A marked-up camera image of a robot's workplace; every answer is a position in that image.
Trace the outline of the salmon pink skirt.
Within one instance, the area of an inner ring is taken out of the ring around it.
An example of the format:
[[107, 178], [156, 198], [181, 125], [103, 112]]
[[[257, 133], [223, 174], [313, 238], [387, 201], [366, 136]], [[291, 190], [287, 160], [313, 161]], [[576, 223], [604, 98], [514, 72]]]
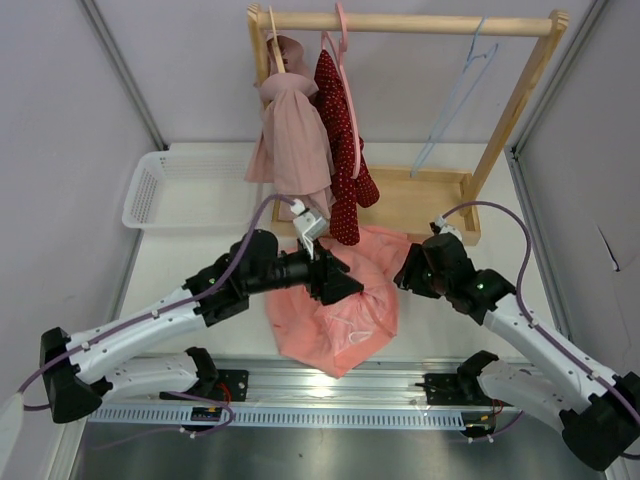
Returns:
[[398, 333], [399, 301], [393, 279], [409, 253], [407, 235], [382, 227], [359, 229], [360, 242], [320, 243], [350, 267], [361, 293], [323, 306], [302, 286], [266, 294], [265, 309], [279, 353], [340, 378], [386, 347]]

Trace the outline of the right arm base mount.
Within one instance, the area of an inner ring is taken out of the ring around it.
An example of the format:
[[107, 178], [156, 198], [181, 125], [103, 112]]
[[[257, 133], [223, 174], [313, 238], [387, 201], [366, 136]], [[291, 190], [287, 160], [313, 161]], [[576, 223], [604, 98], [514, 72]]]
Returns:
[[481, 406], [489, 404], [487, 397], [479, 390], [463, 387], [457, 374], [426, 373], [414, 386], [424, 392], [429, 405]]

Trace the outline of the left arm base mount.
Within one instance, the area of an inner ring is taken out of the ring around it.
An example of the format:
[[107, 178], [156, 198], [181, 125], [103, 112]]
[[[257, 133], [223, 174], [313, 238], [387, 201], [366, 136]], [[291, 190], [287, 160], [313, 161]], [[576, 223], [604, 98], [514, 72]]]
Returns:
[[211, 380], [210, 372], [206, 372], [205, 381], [198, 380], [186, 394], [224, 403], [246, 401], [249, 386], [247, 370], [215, 368], [213, 373], [217, 375], [214, 383], [206, 382]]

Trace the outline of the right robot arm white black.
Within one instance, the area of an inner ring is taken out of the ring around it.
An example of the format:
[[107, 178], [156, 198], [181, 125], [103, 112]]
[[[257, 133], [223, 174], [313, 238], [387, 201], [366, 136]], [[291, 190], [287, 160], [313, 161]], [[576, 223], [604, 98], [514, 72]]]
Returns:
[[536, 369], [519, 370], [481, 351], [459, 368], [458, 395], [516, 407], [560, 434], [589, 468], [603, 472], [628, 457], [639, 439], [639, 377], [620, 375], [539, 320], [517, 288], [498, 272], [478, 270], [462, 242], [441, 233], [411, 245], [394, 278], [397, 287], [450, 303], [458, 313], [499, 336]]

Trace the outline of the light blue wire hanger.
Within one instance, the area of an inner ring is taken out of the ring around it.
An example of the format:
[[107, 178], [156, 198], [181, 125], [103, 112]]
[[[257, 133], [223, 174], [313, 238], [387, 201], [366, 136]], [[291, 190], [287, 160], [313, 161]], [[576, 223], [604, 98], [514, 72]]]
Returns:
[[487, 20], [488, 16], [482, 17], [473, 33], [463, 67], [410, 169], [411, 178], [414, 178], [425, 165], [434, 148], [442, 141], [443, 135], [459, 116], [494, 61], [499, 49], [498, 43], [492, 44], [484, 52], [476, 51], [478, 38]]

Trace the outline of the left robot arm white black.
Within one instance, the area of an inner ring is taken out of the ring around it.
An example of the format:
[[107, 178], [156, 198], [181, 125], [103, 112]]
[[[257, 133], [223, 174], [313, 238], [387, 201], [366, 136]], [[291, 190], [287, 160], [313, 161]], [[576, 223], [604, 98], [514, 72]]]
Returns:
[[319, 242], [286, 253], [274, 234], [253, 230], [133, 317], [75, 334], [60, 327], [46, 331], [40, 340], [40, 367], [53, 422], [70, 423], [111, 399], [147, 393], [209, 398], [218, 372], [205, 349], [191, 347], [162, 360], [140, 359], [139, 354], [243, 313], [255, 294], [297, 286], [324, 306], [364, 290], [349, 266]]

